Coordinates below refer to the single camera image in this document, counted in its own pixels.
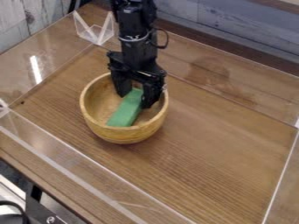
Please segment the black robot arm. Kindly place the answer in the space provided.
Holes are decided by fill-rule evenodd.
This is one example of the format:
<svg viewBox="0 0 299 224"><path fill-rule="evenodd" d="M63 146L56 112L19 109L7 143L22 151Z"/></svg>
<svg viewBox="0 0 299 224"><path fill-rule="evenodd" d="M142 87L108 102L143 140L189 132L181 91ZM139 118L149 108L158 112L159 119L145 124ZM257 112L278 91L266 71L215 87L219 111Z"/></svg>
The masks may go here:
<svg viewBox="0 0 299 224"><path fill-rule="evenodd" d="M155 27L157 5L154 0L110 0L119 27L118 39L122 51L107 53L116 93L124 97L132 90L132 82L143 87L142 108L150 109L165 91L167 72L157 63L158 45Z"/></svg>

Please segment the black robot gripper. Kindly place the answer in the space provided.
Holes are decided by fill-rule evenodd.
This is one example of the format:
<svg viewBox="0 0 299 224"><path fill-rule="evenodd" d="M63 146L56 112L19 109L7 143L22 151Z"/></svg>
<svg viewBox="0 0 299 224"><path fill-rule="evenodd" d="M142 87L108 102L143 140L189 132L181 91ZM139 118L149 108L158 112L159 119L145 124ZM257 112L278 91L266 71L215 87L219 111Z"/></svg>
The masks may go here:
<svg viewBox="0 0 299 224"><path fill-rule="evenodd" d="M166 71L157 63L158 38L120 38L120 51L110 51L108 69L116 93L124 97L132 90L132 81L143 85L142 108L150 109L165 91Z"/></svg>

